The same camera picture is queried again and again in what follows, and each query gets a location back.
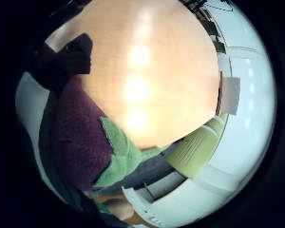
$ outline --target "wooden table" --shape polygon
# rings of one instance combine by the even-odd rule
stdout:
[[[84,90],[138,147],[172,143],[215,115],[217,54],[178,0],[93,0],[47,43],[82,32],[94,43]]]

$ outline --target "white surface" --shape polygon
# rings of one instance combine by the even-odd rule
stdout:
[[[43,182],[59,199],[65,202],[50,183],[39,153],[39,130],[48,95],[48,90],[42,88],[28,73],[25,73],[16,90],[15,106],[18,118],[27,130],[32,142],[34,157]]]
[[[227,3],[221,3],[219,0],[208,0],[205,7],[216,20],[227,47],[251,48],[265,54],[265,49],[258,38],[255,28],[235,5],[232,5],[232,11],[226,11],[226,9],[230,10],[231,8]]]
[[[210,164],[242,181],[266,150],[276,113],[274,76],[263,55],[228,48],[232,74],[240,78],[237,115],[230,115]]]

